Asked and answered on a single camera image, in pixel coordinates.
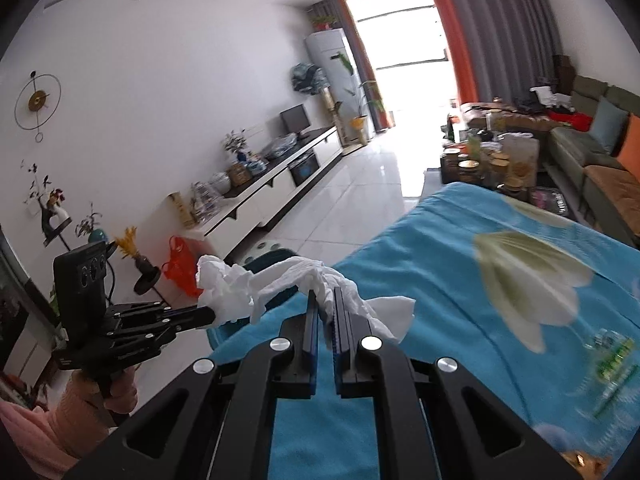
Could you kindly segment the pink sleeve left forearm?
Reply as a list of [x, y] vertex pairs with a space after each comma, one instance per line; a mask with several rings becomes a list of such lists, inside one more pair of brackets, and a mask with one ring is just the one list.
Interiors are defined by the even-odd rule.
[[108, 436], [98, 401], [102, 401], [98, 385], [78, 370], [52, 410], [29, 411], [1, 401], [1, 421], [40, 479], [61, 479]]

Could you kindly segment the left hand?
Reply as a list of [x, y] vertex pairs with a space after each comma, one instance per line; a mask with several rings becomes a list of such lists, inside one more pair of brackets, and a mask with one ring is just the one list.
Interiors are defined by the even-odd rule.
[[100, 386], [82, 370], [75, 370], [66, 386], [66, 393], [71, 392], [87, 404], [107, 428], [119, 426], [122, 423], [120, 419], [126, 419], [138, 404], [133, 367], [118, 373], [111, 380], [107, 393], [102, 393]]

